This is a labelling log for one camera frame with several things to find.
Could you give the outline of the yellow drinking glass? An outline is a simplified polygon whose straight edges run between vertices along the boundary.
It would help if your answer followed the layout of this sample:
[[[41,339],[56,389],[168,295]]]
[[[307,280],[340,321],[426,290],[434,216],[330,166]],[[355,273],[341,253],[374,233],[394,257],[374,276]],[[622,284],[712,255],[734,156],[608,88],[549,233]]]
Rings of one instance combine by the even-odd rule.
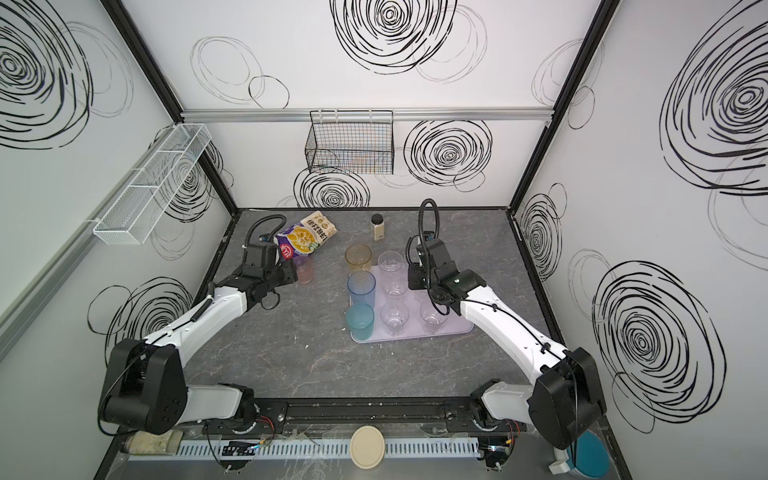
[[[349,273],[358,271],[369,271],[371,268],[373,252],[366,244],[353,244],[345,251],[345,261]]]

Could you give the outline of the blue drinking glass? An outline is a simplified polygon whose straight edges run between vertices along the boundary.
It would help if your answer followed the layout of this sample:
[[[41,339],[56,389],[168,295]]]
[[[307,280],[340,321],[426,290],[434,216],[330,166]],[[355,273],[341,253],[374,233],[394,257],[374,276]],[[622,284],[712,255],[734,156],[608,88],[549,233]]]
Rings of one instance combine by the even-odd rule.
[[[366,304],[375,306],[376,278],[369,271],[355,271],[347,280],[347,289],[352,305]]]

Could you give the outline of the clear glass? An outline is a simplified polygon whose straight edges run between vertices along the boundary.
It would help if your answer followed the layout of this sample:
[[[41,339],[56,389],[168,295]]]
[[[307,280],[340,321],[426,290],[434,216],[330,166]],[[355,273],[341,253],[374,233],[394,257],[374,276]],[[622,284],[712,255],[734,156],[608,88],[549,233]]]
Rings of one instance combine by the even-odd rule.
[[[378,257],[378,267],[385,273],[399,272],[402,269],[404,262],[405,260],[403,256],[399,252],[393,250],[385,251]]]
[[[407,277],[398,272],[387,272],[382,278],[382,289],[388,297],[399,299],[409,290]]]
[[[410,311],[402,301],[389,301],[380,310],[380,318],[390,336],[397,336],[410,319]]]

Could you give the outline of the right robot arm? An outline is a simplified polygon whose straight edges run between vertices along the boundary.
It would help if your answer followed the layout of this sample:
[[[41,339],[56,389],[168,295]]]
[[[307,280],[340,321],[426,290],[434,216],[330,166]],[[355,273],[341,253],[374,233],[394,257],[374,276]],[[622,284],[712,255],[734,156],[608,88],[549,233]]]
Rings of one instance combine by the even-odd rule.
[[[437,238],[416,246],[428,298],[446,306],[488,335],[526,375],[526,385],[498,381],[480,391],[494,420],[529,424],[564,450],[607,412],[595,359],[549,338],[506,305],[472,270],[461,271]]]

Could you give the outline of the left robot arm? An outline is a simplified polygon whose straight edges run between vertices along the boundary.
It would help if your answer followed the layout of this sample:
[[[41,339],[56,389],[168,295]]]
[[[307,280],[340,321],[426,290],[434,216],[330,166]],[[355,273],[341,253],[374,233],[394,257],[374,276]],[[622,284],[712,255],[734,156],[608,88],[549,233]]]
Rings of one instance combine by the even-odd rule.
[[[221,329],[295,280],[294,265],[283,259],[275,242],[245,246],[239,267],[223,281],[210,283],[205,298],[191,310],[140,340],[124,339],[113,347],[98,423],[160,435],[181,424],[224,420],[235,423],[239,434],[249,432],[259,417],[252,389],[232,383],[191,385],[184,368]]]

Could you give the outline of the teal drinking glass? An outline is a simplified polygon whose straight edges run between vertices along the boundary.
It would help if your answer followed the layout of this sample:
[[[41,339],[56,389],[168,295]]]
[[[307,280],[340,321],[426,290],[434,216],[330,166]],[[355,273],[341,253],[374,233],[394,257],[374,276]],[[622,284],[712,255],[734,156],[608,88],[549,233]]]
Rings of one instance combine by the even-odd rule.
[[[356,342],[368,340],[374,329],[374,310],[366,303],[353,304],[346,312],[346,324]]]

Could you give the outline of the pink drinking glass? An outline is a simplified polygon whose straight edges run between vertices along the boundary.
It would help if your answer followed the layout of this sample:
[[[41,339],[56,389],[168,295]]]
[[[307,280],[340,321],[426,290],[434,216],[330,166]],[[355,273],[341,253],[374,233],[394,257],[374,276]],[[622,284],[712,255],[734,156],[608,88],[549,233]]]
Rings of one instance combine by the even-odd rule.
[[[313,259],[311,256],[296,256],[293,258],[293,264],[295,265],[297,281],[306,285],[314,279],[314,267]]]

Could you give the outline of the lilac plastic tray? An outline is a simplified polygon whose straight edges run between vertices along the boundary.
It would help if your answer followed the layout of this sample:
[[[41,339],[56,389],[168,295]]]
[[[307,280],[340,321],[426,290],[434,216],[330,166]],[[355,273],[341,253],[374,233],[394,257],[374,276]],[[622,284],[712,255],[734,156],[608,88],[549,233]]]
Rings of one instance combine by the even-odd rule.
[[[451,336],[465,334],[473,330],[474,325],[470,321],[460,317],[455,313],[449,313],[447,314],[447,322],[439,332],[436,334],[426,333],[422,328],[422,321],[419,313],[421,303],[429,300],[427,298],[426,292],[423,290],[413,291],[409,289],[408,292],[399,299],[390,298],[383,292],[382,289],[382,278],[386,273],[381,271],[377,266],[371,267],[369,272],[371,272],[376,278],[375,306],[372,307],[375,315],[374,329],[372,336],[368,340],[357,343],[370,344],[397,340],[429,338],[434,336]],[[406,276],[404,268],[402,268],[398,273]],[[402,301],[407,305],[410,311],[409,321],[405,325],[403,332],[397,336],[389,335],[380,318],[381,307],[389,301]]]

